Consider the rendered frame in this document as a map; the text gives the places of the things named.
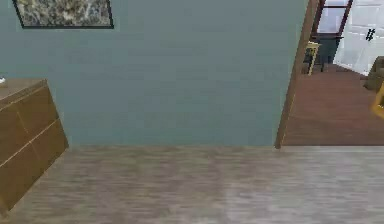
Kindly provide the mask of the brown chest of drawers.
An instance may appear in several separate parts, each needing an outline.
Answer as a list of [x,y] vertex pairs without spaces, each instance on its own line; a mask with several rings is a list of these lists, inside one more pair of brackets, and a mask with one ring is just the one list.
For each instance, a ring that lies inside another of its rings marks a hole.
[[68,147],[44,78],[0,83],[0,215],[5,217]]

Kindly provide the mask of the yellow wooden furniture piece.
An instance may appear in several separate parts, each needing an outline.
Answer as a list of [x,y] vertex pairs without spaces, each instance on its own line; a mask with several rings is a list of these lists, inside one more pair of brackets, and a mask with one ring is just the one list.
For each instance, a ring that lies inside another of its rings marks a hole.
[[375,96],[371,110],[376,116],[384,119],[384,82]]

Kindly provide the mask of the black framed wall picture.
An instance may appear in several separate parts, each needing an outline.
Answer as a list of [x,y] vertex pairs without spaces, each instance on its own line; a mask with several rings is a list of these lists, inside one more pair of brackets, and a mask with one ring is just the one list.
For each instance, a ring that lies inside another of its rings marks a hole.
[[110,0],[12,0],[23,28],[112,29]]

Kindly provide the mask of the dark framed window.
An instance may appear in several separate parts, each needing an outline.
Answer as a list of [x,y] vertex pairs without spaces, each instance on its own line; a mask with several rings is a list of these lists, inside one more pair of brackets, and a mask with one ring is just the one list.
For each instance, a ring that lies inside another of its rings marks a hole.
[[353,0],[319,0],[312,35],[339,36],[345,26]]

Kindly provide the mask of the white room door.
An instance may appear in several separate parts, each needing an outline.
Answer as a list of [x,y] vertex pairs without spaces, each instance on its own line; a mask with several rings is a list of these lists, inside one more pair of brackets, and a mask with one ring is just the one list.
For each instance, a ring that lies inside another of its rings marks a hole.
[[[384,0],[353,0],[333,63],[367,76],[378,56],[378,28],[380,10]],[[371,41],[366,35],[375,29]]]

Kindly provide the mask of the yellow wooden chair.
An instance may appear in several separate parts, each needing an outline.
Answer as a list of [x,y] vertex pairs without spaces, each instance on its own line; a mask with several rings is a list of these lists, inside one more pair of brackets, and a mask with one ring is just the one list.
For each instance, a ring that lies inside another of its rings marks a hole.
[[316,61],[319,48],[320,48],[320,44],[312,41],[309,41],[306,46],[304,62],[308,64],[308,72],[307,72],[308,76],[312,75],[313,67]]

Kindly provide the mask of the dark green table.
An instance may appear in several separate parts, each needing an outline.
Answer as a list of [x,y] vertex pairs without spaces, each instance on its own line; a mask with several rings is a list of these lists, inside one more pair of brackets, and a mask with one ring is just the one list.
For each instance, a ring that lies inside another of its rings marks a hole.
[[311,40],[320,45],[316,60],[321,65],[320,71],[323,72],[327,64],[333,62],[342,36],[317,35],[312,36]]

